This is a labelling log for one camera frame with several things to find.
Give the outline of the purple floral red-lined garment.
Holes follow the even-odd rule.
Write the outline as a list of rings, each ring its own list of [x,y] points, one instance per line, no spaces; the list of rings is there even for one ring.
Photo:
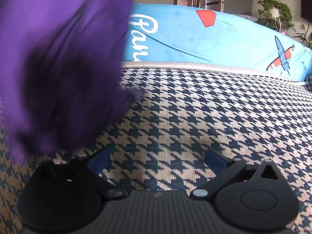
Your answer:
[[[73,151],[143,91],[120,85],[133,0],[1,0],[1,100],[11,159]]]

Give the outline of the small leafy plant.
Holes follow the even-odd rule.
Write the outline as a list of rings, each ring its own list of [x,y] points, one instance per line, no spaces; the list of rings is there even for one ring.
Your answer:
[[[301,44],[303,44],[305,47],[308,47],[309,49],[312,48],[312,36],[311,32],[309,32],[310,23],[308,23],[308,27],[306,28],[304,24],[300,26],[300,28],[303,30],[302,33],[296,32],[293,36],[293,39],[297,40]]]

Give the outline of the white chest freezer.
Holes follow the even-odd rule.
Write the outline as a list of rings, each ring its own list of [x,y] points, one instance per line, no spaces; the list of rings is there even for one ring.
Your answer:
[[[240,14],[239,17],[241,18],[244,18],[244,19],[247,19],[247,20],[250,20],[252,22],[256,22],[258,20],[258,18],[255,18],[253,16],[250,16],[250,15],[243,15],[243,14]]]

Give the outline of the houndstooth sofa seat cover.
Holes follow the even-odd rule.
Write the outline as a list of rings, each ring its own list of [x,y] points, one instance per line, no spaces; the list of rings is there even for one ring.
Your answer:
[[[77,156],[108,147],[102,177],[125,189],[190,191],[212,178],[214,149],[249,164],[274,160],[299,199],[295,233],[311,233],[311,76],[302,82],[215,69],[127,66],[121,84],[144,89],[121,123]]]

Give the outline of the blue cartoon print sofa backrest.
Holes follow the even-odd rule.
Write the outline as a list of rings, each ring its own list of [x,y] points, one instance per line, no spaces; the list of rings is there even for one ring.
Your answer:
[[[298,81],[311,74],[311,49],[288,36],[236,15],[168,4],[133,5],[123,59],[235,66]]]

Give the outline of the green potted plant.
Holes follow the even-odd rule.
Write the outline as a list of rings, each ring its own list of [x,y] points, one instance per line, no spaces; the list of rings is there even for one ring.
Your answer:
[[[287,4],[280,0],[259,0],[258,5],[262,7],[262,9],[258,9],[258,24],[279,33],[295,29],[291,10]]]

